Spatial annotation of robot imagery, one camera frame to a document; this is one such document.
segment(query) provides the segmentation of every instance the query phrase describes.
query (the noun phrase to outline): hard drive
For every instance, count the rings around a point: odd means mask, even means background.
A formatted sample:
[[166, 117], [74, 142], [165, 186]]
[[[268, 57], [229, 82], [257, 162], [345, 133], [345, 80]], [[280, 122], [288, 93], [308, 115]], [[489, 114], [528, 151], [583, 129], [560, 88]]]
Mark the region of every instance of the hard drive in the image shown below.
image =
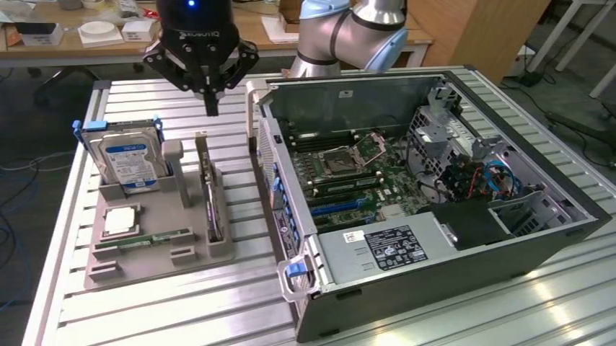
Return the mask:
[[162, 153], [158, 118], [119, 123], [91, 121], [74, 133], [95, 160], [107, 185], [121, 184], [127, 194], [159, 189], [158, 178], [170, 175]]

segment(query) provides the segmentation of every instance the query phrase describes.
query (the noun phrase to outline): cardboard box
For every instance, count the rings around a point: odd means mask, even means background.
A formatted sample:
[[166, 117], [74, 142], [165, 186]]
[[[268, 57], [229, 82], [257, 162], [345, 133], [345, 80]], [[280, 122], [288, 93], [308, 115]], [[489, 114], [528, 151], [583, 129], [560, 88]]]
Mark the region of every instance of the cardboard box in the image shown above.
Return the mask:
[[122, 28], [122, 36], [126, 42], [153, 42], [157, 26], [153, 20], [127, 22]]

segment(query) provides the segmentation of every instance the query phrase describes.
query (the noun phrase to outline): blue latch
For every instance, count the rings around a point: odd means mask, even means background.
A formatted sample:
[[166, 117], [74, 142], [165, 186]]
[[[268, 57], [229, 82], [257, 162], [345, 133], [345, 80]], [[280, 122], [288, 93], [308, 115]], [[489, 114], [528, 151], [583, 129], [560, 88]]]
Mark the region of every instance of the blue latch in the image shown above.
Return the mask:
[[107, 122], [105, 120], [88, 121], [84, 125], [86, 132], [105, 131], [107, 130]]
[[277, 179], [274, 179], [274, 183], [272, 185], [272, 190], [278, 191], [280, 187], [281, 187], [281, 177], [277, 177]]
[[304, 262], [298, 262], [298, 263], [294, 263], [293, 265], [289, 265], [285, 271], [288, 273], [289, 278], [294, 278], [296, 276], [302, 276], [309, 272], [309, 270], [306, 269], [306, 264]]
[[154, 128], [157, 129], [157, 134], [158, 134], [158, 139], [161, 143], [165, 142], [165, 137], [163, 137], [163, 121], [158, 115], [153, 116], [153, 121], [154, 121]]
[[74, 121], [74, 124], [71, 126], [74, 128], [74, 136], [75, 138], [78, 139], [79, 143], [84, 143], [84, 139], [82, 137], [82, 121], [80, 120], [75, 120]]

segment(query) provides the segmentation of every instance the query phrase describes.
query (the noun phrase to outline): aluminum extrusion table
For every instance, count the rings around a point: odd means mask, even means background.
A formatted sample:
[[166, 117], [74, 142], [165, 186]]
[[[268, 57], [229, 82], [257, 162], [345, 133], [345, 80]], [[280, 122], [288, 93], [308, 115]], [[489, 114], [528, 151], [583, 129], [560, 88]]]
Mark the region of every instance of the aluminum extrusion table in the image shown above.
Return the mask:
[[[464, 68], [453, 68], [453, 72], [602, 207], [616, 214], [615, 186], [477, 72]], [[247, 76], [243, 84], [269, 76], [278, 75]], [[207, 270], [86, 292], [99, 177], [79, 146], [23, 344], [296, 345], [249, 161], [246, 88], [239, 86], [222, 99], [221, 116], [206, 117], [202, 101], [165, 80], [115, 81], [96, 87], [86, 120], [135, 120], [159, 115], [166, 138], [185, 140], [186, 170], [197, 169], [198, 163], [193, 133], [209, 131], [211, 159], [225, 172], [237, 257]], [[463, 116], [481, 134], [495, 131], [473, 111]], [[615, 229], [612, 221], [527, 276], [306, 345], [614, 342]]]

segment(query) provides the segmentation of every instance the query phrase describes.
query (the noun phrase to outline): blue cable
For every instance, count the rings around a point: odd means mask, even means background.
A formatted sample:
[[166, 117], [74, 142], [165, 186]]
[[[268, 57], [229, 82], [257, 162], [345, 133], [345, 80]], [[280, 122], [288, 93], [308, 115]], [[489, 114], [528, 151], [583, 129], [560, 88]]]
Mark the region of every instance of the blue cable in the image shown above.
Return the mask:
[[26, 254], [26, 249], [22, 244], [22, 239], [18, 237], [16, 233], [12, 231], [11, 228], [6, 229], [4, 227], [0, 227], [0, 230], [7, 234], [11, 234], [12, 238], [16, 240], [16, 249], [18, 252], [22, 254], [26, 267], [26, 285], [22, 287], [22, 290], [18, 292], [16, 296], [3, 306], [0, 306], [0, 312], [3, 312], [8, 308], [8, 306], [22, 297], [22, 295], [26, 293], [26, 290], [32, 285], [32, 269], [30, 268], [28, 256]]
[[500, 167], [504, 169], [504, 171], [508, 173], [511, 179], [513, 180], [513, 191], [512, 194], [520, 193], [521, 189], [521, 182], [520, 179], [513, 175], [513, 172], [511, 171], [511, 168], [507, 164], [504, 164], [503, 161], [491, 161], [485, 164], [485, 170], [484, 170], [484, 176], [485, 180], [488, 181], [488, 185], [491, 186], [492, 190], [496, 192], [500, 192], [501, 190], [499, 189], [497, 185], [492, 182], [492, 172], [491, 172], [491, 167]]

